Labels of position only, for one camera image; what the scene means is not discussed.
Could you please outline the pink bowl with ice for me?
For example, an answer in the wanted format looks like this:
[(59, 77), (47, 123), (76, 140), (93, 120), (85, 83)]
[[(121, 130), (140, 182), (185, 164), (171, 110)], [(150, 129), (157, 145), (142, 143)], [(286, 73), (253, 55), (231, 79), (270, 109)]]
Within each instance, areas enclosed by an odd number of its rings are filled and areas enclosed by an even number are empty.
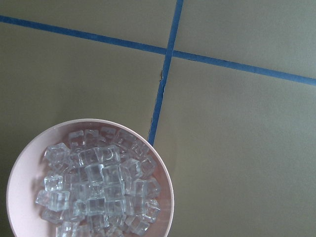
[(100, 119), (55, 125), (18, 156), (7, 185), (16, 237), (165, 237), (169, 173), (133, 130)]

